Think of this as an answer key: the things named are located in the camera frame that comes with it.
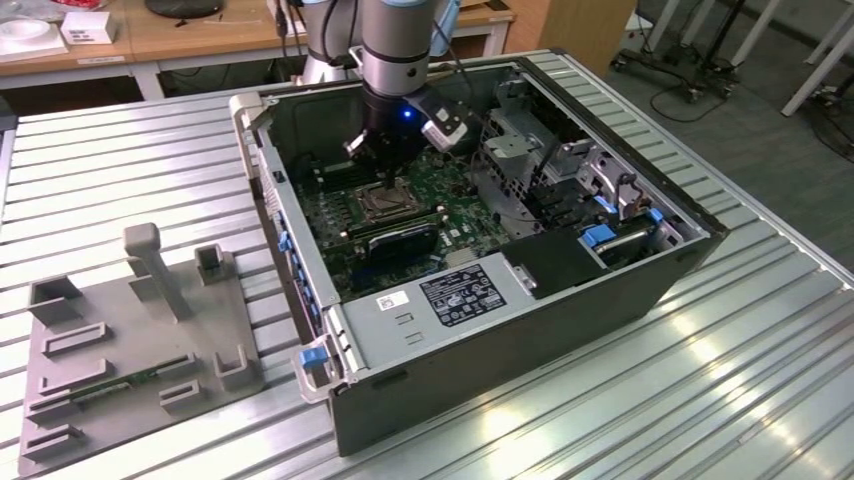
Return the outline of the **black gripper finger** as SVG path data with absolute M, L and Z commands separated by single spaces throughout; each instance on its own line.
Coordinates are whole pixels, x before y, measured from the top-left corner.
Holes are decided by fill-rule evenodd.
M 378 130 L 363 130 L 345 144 L 350 159 L 370 170 L 382 180 L 386 188 L 395 182 L 395 144 L 389 135 Z
M 411 164 L 418 160 L 426 148 L 426 143 L 397 143 L 394 145 L 393 182 L 397 182 L 397 179 L 407 173 Z

